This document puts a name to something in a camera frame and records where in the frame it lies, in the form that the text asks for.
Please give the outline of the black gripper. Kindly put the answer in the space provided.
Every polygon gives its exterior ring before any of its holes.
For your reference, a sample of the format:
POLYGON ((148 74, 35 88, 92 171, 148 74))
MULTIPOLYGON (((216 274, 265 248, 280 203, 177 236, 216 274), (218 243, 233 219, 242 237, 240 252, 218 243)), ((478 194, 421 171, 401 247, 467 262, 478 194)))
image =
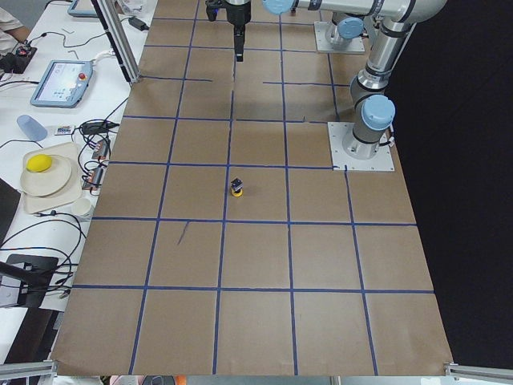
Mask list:
POLYGON ((234 52, 237 62, 244 61, 244 26, 251 21, 250 0, 225 0, 227 20, 233 27, 234 52))

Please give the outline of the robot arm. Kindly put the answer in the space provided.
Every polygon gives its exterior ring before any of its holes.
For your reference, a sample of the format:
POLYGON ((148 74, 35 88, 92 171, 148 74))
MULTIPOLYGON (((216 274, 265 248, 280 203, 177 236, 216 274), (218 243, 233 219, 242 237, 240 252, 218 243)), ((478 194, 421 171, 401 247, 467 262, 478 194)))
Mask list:
POLYGON ((359 37, 364 30, 362 16, 333 12, 325 37, 332 44, 342 44, 359 37))
POLYGON ((263 1, 271 14, 280 15, 293 8, 309 11, 328 10, 355 16, 379 16, 379 31, 366 66, 350 85, 356 111, 356 121, 342 140, 344 151, 359 160, 376 155, 383 132, 395 115, 393 102, 383 95, 390 74, 411 28, 418 22, 434 17, 444 1, 263 1))

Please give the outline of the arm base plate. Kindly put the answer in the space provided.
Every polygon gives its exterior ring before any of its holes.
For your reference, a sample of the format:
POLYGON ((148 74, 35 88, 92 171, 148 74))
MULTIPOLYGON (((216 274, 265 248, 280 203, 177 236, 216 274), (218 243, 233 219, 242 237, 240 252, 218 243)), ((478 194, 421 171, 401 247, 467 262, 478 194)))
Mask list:
POLYGON ((332 22, 315 22, 314 32, 317 52, 344 55, 363 55, 366 52, 360 36, 343 38, 332 22))
POLYGON ((381 146, 386 135, 375 144, 363 144, 353 135, 353 126, 350 122, 328 122, 333 170, 393 172, 390 146, 381 146))

